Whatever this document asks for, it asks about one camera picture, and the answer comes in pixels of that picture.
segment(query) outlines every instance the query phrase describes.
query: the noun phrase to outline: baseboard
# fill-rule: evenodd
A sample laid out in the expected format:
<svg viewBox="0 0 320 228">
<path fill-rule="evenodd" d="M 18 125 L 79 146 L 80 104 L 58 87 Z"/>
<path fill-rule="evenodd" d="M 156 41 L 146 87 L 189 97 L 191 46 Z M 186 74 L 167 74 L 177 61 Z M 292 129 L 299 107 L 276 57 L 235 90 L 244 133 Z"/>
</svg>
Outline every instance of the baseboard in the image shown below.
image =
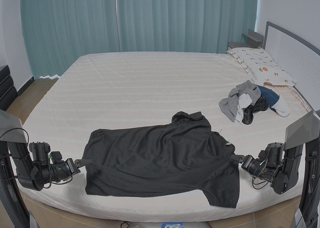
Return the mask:
<svg viewBox="0 0 320 228">
<path fill-rule="evenodd" d="M 18 95 L 21 96 L 22 93 L 34 82 L 34 78 L 31 77 L 19 90 Z"/>
</svg>

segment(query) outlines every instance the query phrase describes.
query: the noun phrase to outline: clothing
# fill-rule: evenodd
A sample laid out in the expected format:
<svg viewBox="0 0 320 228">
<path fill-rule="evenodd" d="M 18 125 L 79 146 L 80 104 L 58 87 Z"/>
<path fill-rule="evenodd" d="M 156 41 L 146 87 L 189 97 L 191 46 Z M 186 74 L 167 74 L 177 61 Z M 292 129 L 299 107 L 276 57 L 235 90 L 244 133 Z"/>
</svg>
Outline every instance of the clothing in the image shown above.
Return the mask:
<svg viewBox="0 0 320 228">
<path fill-rule="evenodd" d="M 258 87 L 261 91 L 261 95 L 264 95 L 266 97 L 267 103 L 271 110 L 277 112 L 277 114 L 282 117 L 287 117 L 290 114 L 290 109 L 281 96 L 266 87 Z"/>
<path fill-rule="evenodd" d="M 261 96 L 260 89 L 249 80 L 233 88 L 227 98 L 219 102 L 219 109 L 232 121 L 235 121 L 238 113 L 239 97 L 241 94 L 248 94 L 254 105 Z"/>
<path fill-rule="evenodd" d="M 253 121 L 253 114 L 257 113 L 259 111 L 265 111 L 268 109 L 268 104 L 266 101 L 265 96 L 261 95 L 261 97 L 257 100 L 257 102 L 254 105 L 248 106 L 244 110 L 244 116 L 242 119 L 242 122 L 244 124 L 251 124 Z"/>
<path fill-rule="evenodd" d="M 235 208 L 240 185 L 232 154 L 234 146 L 201 112 L 178 112 L 167 125 L 95 130 L 82 157 L 93 161 L 86 193 L 154 197 L 200 189 L 210 205 Z"/>
<path fill-rule="evenodd" d="M 238 113 L 235 119 L 235 123 L 237 124 L 242 123 L 243 110 L 246 109 L 251 104 L 252 104 L 252 99 L 250 98 L 249 94 L 241 94 L 241 96 L 239 97 Z"/>
</svg>

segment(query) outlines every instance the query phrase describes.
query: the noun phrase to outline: white bed sheet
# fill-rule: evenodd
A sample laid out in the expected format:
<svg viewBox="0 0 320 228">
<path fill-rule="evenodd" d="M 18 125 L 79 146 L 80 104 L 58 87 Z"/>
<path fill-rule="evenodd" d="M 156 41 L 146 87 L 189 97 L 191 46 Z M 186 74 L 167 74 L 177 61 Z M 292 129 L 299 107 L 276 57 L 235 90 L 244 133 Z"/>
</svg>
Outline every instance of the white bed sheet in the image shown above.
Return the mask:
<svg viewBox="0 0 320 228">
<path fill-rule="evenodd" d="M 274 89 L 291 114 L 272 110 L 254 114 L 251 125 L 231 122 L 216 106 L 237 84 L 250 79 L 230 54 L 132 52 L 80 57 L 54 84 L 24 124 L 31 141 L 46 141 L 63 159 L 82 157 L 90 133 L 167 124 L 178 111 L 201 111 L 213 131 L 236 147 L 236 154 L 258 156 L 271 142 L 283 142 L 285 128 L 308 106 L 290 87 Z M 210 206 L 200 190 L 153 198 L 94 196 L 85 193 L 86 171 L 70 184 L 42 191 L 21 190 L 30 197 L 76 214 L 142 222 L 210 221 L 250 213 L 293 198 L 302 191 L 304 154 L 297 185 L 283 195 L 266 186 L 255 190 L 240 169 L 236 209 Z"/>
</svg>

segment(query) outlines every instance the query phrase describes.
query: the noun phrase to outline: headboard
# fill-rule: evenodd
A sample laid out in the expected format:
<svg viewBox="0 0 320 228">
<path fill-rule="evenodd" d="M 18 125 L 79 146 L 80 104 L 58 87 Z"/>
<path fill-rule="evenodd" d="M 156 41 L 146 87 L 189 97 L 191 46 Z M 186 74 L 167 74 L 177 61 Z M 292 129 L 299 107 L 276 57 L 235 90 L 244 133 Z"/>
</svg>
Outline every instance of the headboard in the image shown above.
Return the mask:
<svg viewBox="0 0 320 228">
<path fill-rule="evenodd" d="M 269 21 L 262 47 L 297 82 L 295 88 L 308 104 L 320 110 L 320 50 Z"/>
</svg>

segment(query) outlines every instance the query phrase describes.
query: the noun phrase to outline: tile floor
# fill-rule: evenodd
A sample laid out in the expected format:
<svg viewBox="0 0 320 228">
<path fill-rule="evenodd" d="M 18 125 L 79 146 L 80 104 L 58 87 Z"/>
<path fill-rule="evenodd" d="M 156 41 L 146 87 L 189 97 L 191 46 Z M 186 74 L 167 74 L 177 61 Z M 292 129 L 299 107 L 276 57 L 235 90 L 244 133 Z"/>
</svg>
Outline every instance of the tile floor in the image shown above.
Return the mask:
<svg viewBox="0 0 320 228">
<path fill-rule="evenodd" d="M 7 112 L 18 116 L 22 123 L 24 123 L 34 107 L 56 81 L 57 79 L 51 80 L 49 78 L 36 80 L 20 97 L 18 97 L 12 103 Z M 56 209 L 30 198 L 25 193 L 22 193 L 22 197 L 26 207 L 32 211 L 40 228 L 119 228 L 121 224 L 121 221 L 118 220 L 89 218 Z M 281 202 L 266 209 L 256 211 L 254 213 L 234 218 L 211 221 L 209 224 L 214 228 L 288 228 L 291 225 L 295 208 L 299 202 L 300 196 L 285 202 Z M 1 203 L 0 227 L 13 227 Z"/>
</svg>

